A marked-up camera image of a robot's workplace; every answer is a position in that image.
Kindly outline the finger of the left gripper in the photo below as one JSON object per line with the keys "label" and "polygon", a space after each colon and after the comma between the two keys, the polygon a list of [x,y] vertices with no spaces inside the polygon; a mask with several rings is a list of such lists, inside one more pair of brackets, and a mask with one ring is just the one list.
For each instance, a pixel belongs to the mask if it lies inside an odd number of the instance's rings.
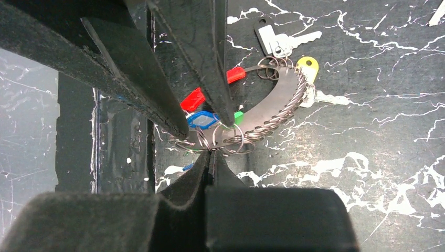
{"label": "finger of the left gripper", "polygon": [[173,136],[188,125],[124,1],[1,1],[1,48],[127,104]]}
{"label": "finger of the left gripper", "polygon": [[226,77],[227,1],[148,1],[157,23],[226,126],[234,108]]}

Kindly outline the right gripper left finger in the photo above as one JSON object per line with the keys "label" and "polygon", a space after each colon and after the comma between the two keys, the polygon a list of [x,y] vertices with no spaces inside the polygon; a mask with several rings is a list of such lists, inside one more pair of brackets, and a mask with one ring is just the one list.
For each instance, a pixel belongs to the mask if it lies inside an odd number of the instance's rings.
{"label": "right gripper left finger", "polygon": [[21,211],[1,251],[205,251],[210,153],[170,186],[146,193],[45,193]]}

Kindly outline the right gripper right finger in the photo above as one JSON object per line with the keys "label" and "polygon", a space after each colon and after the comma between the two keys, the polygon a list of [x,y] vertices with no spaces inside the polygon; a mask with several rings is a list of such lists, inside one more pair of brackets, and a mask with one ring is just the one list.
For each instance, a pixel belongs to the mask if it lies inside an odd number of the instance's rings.
{"label": "right gripper right finger", "polygon": [[248,187],[220,152],[205,190],[209,251],[359,251],[340,197],[322,188]]}

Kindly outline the yellow tag key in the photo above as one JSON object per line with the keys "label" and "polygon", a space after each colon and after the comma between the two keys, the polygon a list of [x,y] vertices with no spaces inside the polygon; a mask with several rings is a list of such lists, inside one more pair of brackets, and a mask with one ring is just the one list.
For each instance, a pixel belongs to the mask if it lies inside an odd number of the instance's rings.
{"label": "yellow tag key", "polygon": [[318,62],[310,56],[302,57],[297,62],[297,67],[305,75],[308,87],[304,93],[304,99],[300,107],[310,108],[315,103],[324,102],[330,104],[348,105],[350,100],[342,96],[334,96],[332,94],[324,94],[315,87],[315,79],[319,71]]}

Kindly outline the green tag key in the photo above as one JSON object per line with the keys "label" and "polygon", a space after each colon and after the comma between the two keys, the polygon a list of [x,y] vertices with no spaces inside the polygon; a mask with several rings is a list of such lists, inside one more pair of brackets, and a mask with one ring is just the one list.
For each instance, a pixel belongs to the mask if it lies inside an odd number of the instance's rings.
{"label": "green tag key", "polygon": [[244,113],[242,111],[237,111],[234,113],[235,124],[240,126],[243,121]]}

